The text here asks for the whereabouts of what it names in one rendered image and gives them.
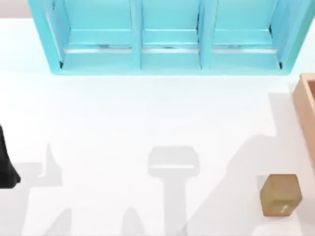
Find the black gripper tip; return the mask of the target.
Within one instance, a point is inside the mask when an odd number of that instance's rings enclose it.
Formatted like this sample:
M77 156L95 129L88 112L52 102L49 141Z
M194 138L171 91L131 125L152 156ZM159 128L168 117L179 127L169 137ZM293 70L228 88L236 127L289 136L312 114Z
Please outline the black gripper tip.
M12 189L21 177L9 159L2 126L0 125L0 189Z

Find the brown cube block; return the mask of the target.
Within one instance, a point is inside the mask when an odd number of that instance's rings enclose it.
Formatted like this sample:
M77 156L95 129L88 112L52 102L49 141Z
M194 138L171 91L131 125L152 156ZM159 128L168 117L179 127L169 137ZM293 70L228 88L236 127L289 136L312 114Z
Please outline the brown cube block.
M303 199L296 174L270 174L259 196L265 217L288 217Z

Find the salmon-coloured shallow box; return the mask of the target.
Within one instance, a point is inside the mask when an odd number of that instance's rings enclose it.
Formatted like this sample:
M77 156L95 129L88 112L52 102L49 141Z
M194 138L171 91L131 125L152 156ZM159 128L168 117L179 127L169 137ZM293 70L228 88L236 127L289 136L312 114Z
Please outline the salmon-coloured shallow box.
M299 75L292 97L315 172L315 73Z

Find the light blue rack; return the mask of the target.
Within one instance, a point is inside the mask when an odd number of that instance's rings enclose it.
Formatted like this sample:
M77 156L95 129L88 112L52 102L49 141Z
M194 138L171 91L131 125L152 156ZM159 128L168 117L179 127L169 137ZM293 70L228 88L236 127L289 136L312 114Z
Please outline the light blue rack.
M28 0L59 75L286 75L315 0Z

